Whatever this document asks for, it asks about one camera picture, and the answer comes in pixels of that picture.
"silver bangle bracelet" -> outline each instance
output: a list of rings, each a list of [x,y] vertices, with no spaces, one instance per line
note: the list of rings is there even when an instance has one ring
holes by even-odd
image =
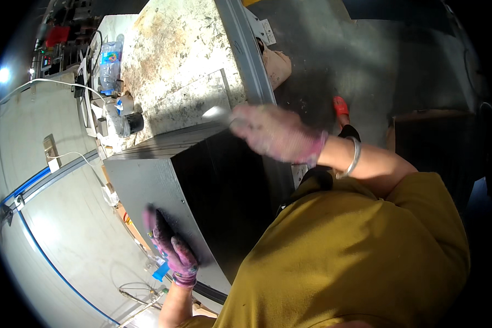
[[[353,136],[347,136],[346,137],[347,139],[350,139],[354,142],[354,160],[352,161],[352,163],[350,164],[350,166],[348,167],[348,169],[345,171],[345,172],[337,172],[335,174],[335,179],[342,179],[344,177],[347,177],[349,176],[352,171],[355,169],[355,167],[357,166],[357,163],[359,162],[359,157],[361,157],[361,142],[357,139],[355,139],[355,137]]]

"plastic water bottle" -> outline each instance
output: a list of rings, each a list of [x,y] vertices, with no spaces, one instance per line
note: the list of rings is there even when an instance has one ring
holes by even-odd
[[[103,91],[115,89],[116,81],[120,75],[120,56],[122,54],[122,42],[114,41],[104,43],[100,49],[100,84]]]

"metal rail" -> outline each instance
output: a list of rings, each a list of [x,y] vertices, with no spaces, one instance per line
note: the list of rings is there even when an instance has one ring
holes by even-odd
[[[22,194],[22,192],[24,192],[27,188],[31,187],[36,181],[40,180],[43,176],[45,176],[48,173],[50,173],[49,167],[40,170],[37,174],[33,175],[31,179],[27,180],[20,187],[15,189],[12,193],[8,194],[6,198],[4,198],[0,202],[0,207],[2,207],[2,205],[5,204],[11,198],[17,197],[18,195]]]
[[[215,0],[250,104],[276,103],[257,41],[239,0]]]
[[[96,149],[92,150],[89,153],[84,154],[84,157],[88,162],[93,161],[98,157],[98,152]],[[44,190],[52,186],[52,184],[54,184],[61,178],[65,177],[67,174],[70,174],[71,172],[75,171],[76,169],[83,167],[85,164],[86,161],[82,157],[79,157],[73,161],[70,161],[55,173],[43,178],[37,184],[33,185],[31,188],[27,189],[24,192],[23,194],[24,203],[27,204],[29,200],[32,200],[39,193],[43,192]]]

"gray panel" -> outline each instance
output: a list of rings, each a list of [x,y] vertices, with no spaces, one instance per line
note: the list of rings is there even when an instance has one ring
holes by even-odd
[[[163,211],[171,228],[191,246],[200,262],[197,279],[217,291],[228,294],[231,285],[212,255],[175,176],[169,159],[138,159],[104,161],[111,183],[135,227],[148,238],[141,213],[152,203]]]
[[[219,122],[208,122],[171,131],[143,141],[110,157],[110,160],[168,159],[226,129]]]

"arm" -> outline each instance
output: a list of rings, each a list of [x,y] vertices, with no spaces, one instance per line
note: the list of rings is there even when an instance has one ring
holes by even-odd
[[[354,159],[354,151],[351,140],[329,136],[317,163],[346,171]],[[417,169],[399,155],[362,144],[359,162],[350,175],[377,197],[385,198],[407,174],[414,172]]]
[[[175,328],[192,316],[191,290],[193,287],[184,288],[176,283],[171,284],[171,288],[166,296],[162,311],[158,317],[159,328]]]
[[[151,204],[142,212],[144,228],[173,271],[173,282],[158,318],[160,328],[173,328],[192,316],[191,291],[199,266],[188,244],[176,235],[163,214]]]
[[[306,127],[299,116],[275,105],[237,106],[231,131],[246,140],[261,155],[291,163],[316,164],[347,170],[354,159],[354,143],[325,131]],[[361,156],[351,176],[378,197],[386,197],[407,174],[417,172],[400,156],[362,145]]]

